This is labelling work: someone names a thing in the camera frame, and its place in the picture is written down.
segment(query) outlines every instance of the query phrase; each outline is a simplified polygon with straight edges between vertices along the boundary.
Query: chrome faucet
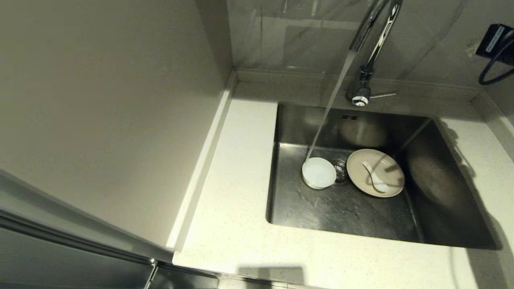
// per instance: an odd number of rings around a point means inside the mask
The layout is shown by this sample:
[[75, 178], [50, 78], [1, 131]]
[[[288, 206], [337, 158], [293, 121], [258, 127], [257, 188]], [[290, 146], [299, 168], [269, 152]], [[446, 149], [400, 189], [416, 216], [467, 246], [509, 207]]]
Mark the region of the chrome faucet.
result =
[[378, 38], [377, 43], [375, 44], [375, 48], [368, 59], [366, 65], [362, 65], [360, 67], [358, 80], [356, 79], [352, 85], [348, 88], [346, 96], [348, 99], [357, 106], [365, 106], [369, 103], [370, 99], [383, 97], [383, 96], [392, 96], [397, 95], [398, 92], [389, 92], [385, 94], [372, 95], [370, 88], [371, 77], [373, 76], [373, 65], [377, 60], [378, 54], [382, 50], [384, 43], [386, 42], [387, 36], [389, 32], [391, 32], [391, 28], [393, 28], [393, 24], [398, 17], [398, 13], [400, 12], [401, 3], [403, 0], [374, 0], [369, 8], [368, 12], [362, 23], [360, 24], [359, 30], [357, 30], [357, 34], [355, 35], [352, 44], [350, 45], [350, 50], [359, 52], [370, 33], [370, 30], [375, 24], [378, 16], [382, 12], [384, 6], [391, 1], [389, 7], [389, 14], [387, 19], [385, 20], [384, 27], [382, 29], [382, 33]]

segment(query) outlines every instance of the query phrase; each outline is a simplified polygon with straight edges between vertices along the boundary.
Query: white ceramic spoon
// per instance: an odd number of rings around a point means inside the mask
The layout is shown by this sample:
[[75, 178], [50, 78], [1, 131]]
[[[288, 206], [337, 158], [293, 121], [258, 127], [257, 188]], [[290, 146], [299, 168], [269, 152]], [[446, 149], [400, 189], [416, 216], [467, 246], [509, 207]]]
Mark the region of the white ceramic spoon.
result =
[[377, 176], [377, 174], [371, 168], [370, 164], [368, 164], [367, 161], [363, 161], [362, 164], [370, 173], [371, 183], [373, 184], [373, 187], [375, 187], [375, 189], [381, 191], [382, 193], [389, 191], [389, 186]]

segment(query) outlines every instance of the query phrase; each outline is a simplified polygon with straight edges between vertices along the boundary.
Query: speckled quartz countertop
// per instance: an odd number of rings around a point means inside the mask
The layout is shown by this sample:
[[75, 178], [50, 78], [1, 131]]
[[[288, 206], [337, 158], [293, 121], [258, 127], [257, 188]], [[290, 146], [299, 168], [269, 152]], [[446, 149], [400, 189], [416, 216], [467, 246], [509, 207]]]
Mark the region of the speckled quartz countertop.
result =
[[[410, 243], [266, 221], [278, 102], [319, 106], [327, 95], [318, 91], [283, 83], [238, 84], [186, 243], [173, 263], [322, 288], [513, 288], [514, 164], [470, 104], [473, 91], [446, 97], [421, 87], [409, 97], [383, 99], [365, 109], [432, 116], [453, 130], [502, 249]], [[316, 93], [321, 96], [313, 98]], [[335, 107], [355, 109], [342, 97]]]

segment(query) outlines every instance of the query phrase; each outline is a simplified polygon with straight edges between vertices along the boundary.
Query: water stream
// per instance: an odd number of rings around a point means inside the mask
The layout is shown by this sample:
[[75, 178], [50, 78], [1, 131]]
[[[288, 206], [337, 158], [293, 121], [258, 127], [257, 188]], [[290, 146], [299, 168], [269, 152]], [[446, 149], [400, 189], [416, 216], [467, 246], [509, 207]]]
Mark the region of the water stream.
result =
[[316, 131], [316, 135], [314, 136], [314, 139], [313, 139], [313, 144], [310, 146], [309, 153], [307, 153], [307, 157], [305, 158], [305, 161], [307, 161], [310, 158], [310, 154], [313, 152], [314, 146], [316, 145], [316, 141], [318, 140], [318, 136], [320, 135], [321, 129], [323, 128], [323, 125], [325, 124], [326, 116], [328, 115], [330, 108], [332, 108], [332, 104], [334, 103], [334, 100], [336, 99], [337, 92], [341, 88], [343, 79], [346, 76], [348, 69], [352, 65], [353, 59], [355, 58], [356, 54], [357, 54], [356, 52], [350, 50], [348, 52], [348, 55], [346, 56], [346, 60], [344, 61], [343, 69], [341, 70], [341, 74], [339, 75], [339, 79], [337, 80], [336, 87], [334, 87], [334, 91], [332, 91], [332, 95], [330, 96], [330, 99], [328, 101], [328, 105], [325, 109], [325, 113], [323, 114], [323, 119], [321, 120], [321, 124], [318, 127], [318, 130]]

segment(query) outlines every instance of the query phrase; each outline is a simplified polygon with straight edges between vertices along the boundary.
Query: stainless steel sink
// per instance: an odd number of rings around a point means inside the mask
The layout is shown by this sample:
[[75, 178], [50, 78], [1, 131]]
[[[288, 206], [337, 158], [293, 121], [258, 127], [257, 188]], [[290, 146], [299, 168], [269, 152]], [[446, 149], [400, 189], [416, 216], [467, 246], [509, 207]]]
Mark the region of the stainless steel sink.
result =
[[[270, 223], [447, 246], [496, 249], [455, 161], [453, 146], [425, 117], [331, 110], [312, 157], [330, 160], [337, 182], [323, 190], [302, 181], [301, 167], [324, 108], [279, 105], [267, 220]], [[394, 157], [406, 176], [402, 193], [378, 198], [346, 177], [355, 150], [373, 148]]]

